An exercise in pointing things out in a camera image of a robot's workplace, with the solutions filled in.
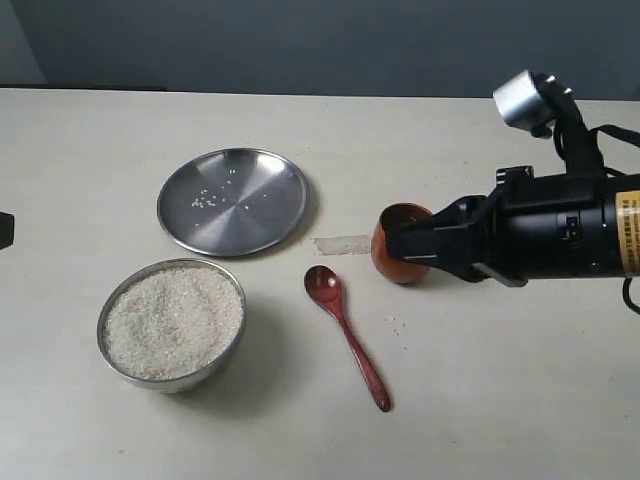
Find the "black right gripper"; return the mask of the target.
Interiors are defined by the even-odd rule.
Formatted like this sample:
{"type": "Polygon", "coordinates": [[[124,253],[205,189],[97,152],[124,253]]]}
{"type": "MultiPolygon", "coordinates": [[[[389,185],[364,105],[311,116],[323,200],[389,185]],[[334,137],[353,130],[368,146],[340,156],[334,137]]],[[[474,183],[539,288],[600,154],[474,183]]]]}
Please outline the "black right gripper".
{"type": "Polygon", "coordinates": [[[487,196],[461,197],[436,214],[386,232],[388,255],[463,281],[488,278],[508,287],[530,280],[623,275],[623,177],[609,173],[535,178],[501,172],[487,196]],[[462,225],[466,228],[443,228],[462,225]]]}

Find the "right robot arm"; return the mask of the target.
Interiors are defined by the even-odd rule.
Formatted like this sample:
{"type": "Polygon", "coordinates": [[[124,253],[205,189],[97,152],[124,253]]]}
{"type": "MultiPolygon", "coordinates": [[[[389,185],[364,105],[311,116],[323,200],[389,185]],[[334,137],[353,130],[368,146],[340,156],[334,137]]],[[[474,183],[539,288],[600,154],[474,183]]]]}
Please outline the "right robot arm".
{"type": "Polygon", "coordinates": [[[500,169],[488,195],[462,197],[434,216],[386,230],[390,257],[470,283],[639,273],[639,178],[534,177],[500,169]]]}

